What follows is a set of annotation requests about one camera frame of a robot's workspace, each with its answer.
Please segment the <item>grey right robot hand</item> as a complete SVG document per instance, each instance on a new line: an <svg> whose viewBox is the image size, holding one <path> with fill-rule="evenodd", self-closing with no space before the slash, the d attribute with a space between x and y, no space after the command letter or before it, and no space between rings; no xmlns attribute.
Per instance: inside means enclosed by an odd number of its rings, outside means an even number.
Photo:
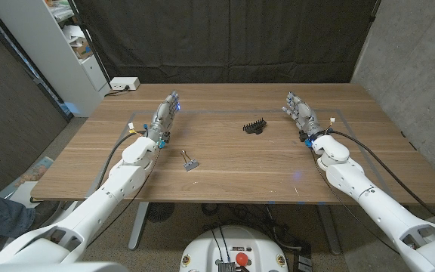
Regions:
<svg viewBox="0 0 435 272"><path fill-rule="evenodd" d="M319 124L315 111L299 96L289 92L286 97L287 106L282 111L289 115L299 130L301 142L313 142L323 136L325 129Z"/></svg>

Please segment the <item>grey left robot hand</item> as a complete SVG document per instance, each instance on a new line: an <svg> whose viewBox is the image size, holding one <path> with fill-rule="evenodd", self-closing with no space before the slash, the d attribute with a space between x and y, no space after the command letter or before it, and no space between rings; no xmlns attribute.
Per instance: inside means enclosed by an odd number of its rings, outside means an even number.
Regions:
<svg viewBox="0 0 435 272"><path fill-rule="evenodd" d="M179 94L173 90L155 111L148 128L147 137L158 143L170 132L174 117L179 110Z"/></svg>

